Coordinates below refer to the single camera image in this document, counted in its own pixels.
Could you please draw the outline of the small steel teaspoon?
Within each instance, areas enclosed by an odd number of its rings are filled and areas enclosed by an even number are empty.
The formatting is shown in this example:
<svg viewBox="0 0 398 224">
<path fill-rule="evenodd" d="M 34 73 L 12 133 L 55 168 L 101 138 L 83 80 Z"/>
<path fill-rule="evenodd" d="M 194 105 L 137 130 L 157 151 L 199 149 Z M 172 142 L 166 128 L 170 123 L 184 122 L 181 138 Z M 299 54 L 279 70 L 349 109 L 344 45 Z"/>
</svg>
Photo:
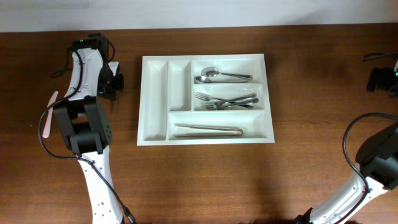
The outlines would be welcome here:
<svg viewBox="0 0 398 224">
<path fill-rule="evenodd" d="M 111 100 L 111 114 L 115 115 L 116 113 L 116 100 Z"/>
</svg>

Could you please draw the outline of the white plastic knife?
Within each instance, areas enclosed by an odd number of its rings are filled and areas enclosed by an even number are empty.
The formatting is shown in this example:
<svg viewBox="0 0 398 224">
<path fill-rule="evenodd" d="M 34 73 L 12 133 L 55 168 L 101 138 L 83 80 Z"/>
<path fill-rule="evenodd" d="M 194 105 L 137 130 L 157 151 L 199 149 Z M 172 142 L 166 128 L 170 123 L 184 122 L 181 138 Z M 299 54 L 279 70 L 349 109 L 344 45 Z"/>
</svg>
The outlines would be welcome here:
<svg viewBox="0 0 398 224">
<path fill-rule="evenodd" d="M 54 103 L 56 101 L 57 96 L 58 96 L 58 91 L 55 91 L 49 100 L 48 106 L 50 106 L 52 103 Z M 47 115 L 46 122 L 45 122 L 44 130 L 42 133 L 43 138 L 48 138 L 50 136 L 50 130 L 51 130 L 51 125 L 52 125 L 52 115 L 53 115 L 53 108 L 50 108 L 48 115 Z"/>
</svg>

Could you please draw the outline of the steel tablespoon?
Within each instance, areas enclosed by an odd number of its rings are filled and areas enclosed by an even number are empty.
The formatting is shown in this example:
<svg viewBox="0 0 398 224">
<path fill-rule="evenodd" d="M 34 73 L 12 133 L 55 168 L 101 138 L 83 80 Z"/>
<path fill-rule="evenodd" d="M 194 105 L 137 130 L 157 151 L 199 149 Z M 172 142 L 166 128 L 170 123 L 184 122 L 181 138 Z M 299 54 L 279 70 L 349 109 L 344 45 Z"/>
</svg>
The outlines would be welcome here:
<svg viewBox="0 0 398 224">
<path fill-rule="evenodd" d="M 210 78 L 204 77 L 204 76 L 195 77 L 195 81 L 197 83 L 204 83 L 204 84 L 212 84 L 212 83 L 247 83 L 246 80 L 236 81 L 236 82 L 212 81 Z"/>
<path fill-rule="evenodd" d="M 201 70 L 201 75 L 206 77 L 215 77 L 217 75 L 226 75 L 229 77 L 241 78 L 244 80 L 252 80 L 252 75 L 243 75 L 243 74 L 235 74 L 235 73 L 224 73 L 219 71 L 216 67 L 206 67 Z"/>
</svg>

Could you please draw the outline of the steel fork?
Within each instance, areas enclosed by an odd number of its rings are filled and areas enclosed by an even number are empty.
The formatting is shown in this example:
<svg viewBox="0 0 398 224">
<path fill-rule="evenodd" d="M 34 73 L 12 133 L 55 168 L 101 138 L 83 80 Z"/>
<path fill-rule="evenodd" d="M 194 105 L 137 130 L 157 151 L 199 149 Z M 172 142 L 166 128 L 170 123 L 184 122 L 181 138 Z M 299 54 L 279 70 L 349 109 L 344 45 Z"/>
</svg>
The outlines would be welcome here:
<svg viewBox="0 0 398 224">
<path fill-rule="evenodd" d="M 252 108 L 252 105 L 258 103 L 258 98 L 250 98 L 248 100 L 238 101 L 238 102 L 230 102 L 230 101 L 216 101 L 205 103 L 205 108 L 208 110 L 225 110 L 226 108 L 234 107 L 234 106 L 243 106 L 245 108 Z"/>
<path fill-rule="evenodd" d="M 226 101 L 222 100 L 221 98 L 215 98 L 210 95 L 206 95 L 204 93 L 199 93 L 199 92 L 195 93 L 195 97 L 198 98 L 199 100 L 206 101 L 206 103 L 216 102 L 216 101 Z"/>
<path fill-rule="evenodd" d="M 243 100 L 248 100 L 250 98 L 257 98 L 257 94 L 256 93 L 251 93 L 248 95 L 244 95 L 244 96 L 240 96 L 238 98 L 233 98 L 232 100 L 226 100 L 226 101 L 230 101 L 230 102 L 238 102 L 238 101 L 243 101 Z"/>
</svg>

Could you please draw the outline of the steel table knife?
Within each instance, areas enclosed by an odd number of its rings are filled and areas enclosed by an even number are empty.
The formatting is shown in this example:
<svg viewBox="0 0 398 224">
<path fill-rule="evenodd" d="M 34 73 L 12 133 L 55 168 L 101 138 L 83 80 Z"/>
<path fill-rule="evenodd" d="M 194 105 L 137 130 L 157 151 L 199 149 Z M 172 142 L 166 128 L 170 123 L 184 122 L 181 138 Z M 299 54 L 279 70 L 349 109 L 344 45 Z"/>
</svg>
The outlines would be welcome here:
<svg viewBox="0 0 398 224">
<path fill-rule="evenodd" d="M 199 124 L 179 124 L 175 127 L 191 129 L 192 131 L 173 134 L 175 138 L 204 138 L 204 137 L 228 137 L 242 136 L 244 131 L 241 128 L 233 126 L 210 126 Z"/>
</svg>

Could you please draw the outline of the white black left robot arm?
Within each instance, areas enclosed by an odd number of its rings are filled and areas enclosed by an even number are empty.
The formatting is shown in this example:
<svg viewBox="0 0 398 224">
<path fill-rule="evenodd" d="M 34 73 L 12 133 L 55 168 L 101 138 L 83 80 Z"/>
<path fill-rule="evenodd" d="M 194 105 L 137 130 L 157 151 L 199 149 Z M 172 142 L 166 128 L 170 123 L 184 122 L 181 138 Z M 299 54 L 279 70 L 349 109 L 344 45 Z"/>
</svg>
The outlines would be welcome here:
<svg viewBox="0 0 398 224">
<path fill-rule="evenodd" d="M 53 107 L 66 147 L 85 176 L 93 223 L 124 223 L 109 168 L 112 127 L 99 98 L 116 100 L 124 77 L 114 46 L 102 34 L 72 43 L 72 77 L 64 100 Z"/>
</svg>

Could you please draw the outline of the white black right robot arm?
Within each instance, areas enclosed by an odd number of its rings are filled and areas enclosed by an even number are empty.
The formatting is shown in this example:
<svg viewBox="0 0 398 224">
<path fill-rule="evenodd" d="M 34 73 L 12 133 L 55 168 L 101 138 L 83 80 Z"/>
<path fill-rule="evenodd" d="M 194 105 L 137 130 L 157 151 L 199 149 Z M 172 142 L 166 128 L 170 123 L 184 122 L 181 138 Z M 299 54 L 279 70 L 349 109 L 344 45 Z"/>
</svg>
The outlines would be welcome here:
<svg viewBox="0 0 398 224">
<path fill-rule="evenodd" d="M 352 162 L 346 150 L 349 131 L 359 120 L 370 117 L 387 118 L 394 123 L 365 140 Z M 397 187 L 396 116 L 385 113 L 358 116 L 346 128 L 342 146 L 353 174 L 331 198 L 297 216 L 294 223 L 346 223 L 372 199 Z"/>
</svg>

